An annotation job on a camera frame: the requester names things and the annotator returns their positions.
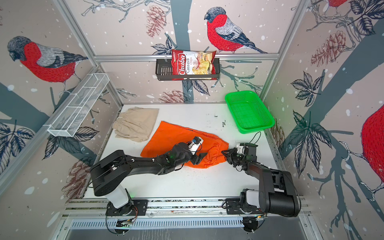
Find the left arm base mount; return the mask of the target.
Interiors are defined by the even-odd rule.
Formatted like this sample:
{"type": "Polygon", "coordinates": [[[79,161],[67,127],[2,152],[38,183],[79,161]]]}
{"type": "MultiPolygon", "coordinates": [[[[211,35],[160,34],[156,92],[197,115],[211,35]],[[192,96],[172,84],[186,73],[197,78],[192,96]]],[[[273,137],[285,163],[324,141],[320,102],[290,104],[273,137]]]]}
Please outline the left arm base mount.
{"type": "Polygon", "coordinates": [[[147,199],[131,199],[126,205],[121,208],[115,208],[109,202],[107,205],[107,217],[123,217],[123,216],[145,216],[149,201],[147,199]]]}

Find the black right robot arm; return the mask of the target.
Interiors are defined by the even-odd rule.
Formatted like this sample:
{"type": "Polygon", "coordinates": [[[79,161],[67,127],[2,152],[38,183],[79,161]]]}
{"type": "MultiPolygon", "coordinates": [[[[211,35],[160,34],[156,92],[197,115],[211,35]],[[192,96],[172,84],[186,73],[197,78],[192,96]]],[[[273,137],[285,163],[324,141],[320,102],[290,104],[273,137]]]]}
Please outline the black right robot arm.
{"type": "Polygon", "coordinates": [[[259,181],[257,190],[243,189],[239,198],[225,199],[222,207],[228,215],[276,214],[296,217],[301,211],[300,198],[287,171],[271,169],[257,160],[257,145],[238,144],[222,151],[226,161],[235,169],[259,181]]]}

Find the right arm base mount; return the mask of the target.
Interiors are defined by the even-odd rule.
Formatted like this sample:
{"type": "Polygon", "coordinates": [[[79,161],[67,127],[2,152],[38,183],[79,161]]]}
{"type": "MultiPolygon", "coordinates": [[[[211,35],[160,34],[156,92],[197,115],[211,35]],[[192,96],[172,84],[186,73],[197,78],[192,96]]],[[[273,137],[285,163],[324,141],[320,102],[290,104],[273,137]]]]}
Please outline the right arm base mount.
{"type": "Polygon", "coordinates": [[[260,208],[259,191],[243,189],[238,198],[227,198],[222,203],[227,215],[264,215],[260,208]]]}

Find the beige shorts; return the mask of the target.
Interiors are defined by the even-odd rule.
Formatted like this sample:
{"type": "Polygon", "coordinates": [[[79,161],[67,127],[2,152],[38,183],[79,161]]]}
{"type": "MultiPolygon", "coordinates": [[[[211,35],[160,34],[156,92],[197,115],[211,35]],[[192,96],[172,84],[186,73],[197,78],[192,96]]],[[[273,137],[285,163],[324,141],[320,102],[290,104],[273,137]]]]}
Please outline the beige shorts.
{"type": "Polygon", "coordinates": [[[117,138],[141,143],[147,141],[154,129],[159,109],[130,108],[120,113],[113,123],[117,138]]]}

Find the orange shorts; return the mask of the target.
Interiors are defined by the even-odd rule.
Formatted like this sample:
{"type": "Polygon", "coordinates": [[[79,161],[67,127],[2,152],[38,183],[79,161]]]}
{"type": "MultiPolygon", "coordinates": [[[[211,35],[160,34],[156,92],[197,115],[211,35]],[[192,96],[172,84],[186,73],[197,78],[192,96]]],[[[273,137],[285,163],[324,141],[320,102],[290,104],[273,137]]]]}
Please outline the orange shorts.
{"type": "Polygon", "coordinates": [[[162,155],[168,152],[178,143],[187,143],[193,140],[194,137],[203,139],[203,147],[201,153],[207,153],[203,160],[198,165],[193,165],[188,162],[186,167],[195,169],[207,169],[218,164],[226,162],[222,151],[229,149],[229,144],[218,136],[194,130],[162,121],[152,136],[151,140],[141,152],[141,157],[149,158],[157,155],[162,155]]]}

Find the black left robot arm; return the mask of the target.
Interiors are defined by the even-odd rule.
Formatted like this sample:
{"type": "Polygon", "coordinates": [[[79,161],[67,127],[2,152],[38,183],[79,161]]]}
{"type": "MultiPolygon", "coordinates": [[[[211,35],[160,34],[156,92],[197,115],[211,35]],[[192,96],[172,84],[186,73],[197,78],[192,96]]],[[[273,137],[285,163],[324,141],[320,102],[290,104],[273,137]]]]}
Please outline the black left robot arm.
{"type": "Polygon", "coordinates": [[[94,195],[108,198],[119,209],[130,201],[128,192],[120,185],[125,178],[143,174],[166,175],[178,171],[178,167],[182,168],[188,162],[198,165],[208,155],[199,153],[201,145],[179,143],[153,158],[126,155],[123,150],[114,151],[91,167],[94,195]]]}

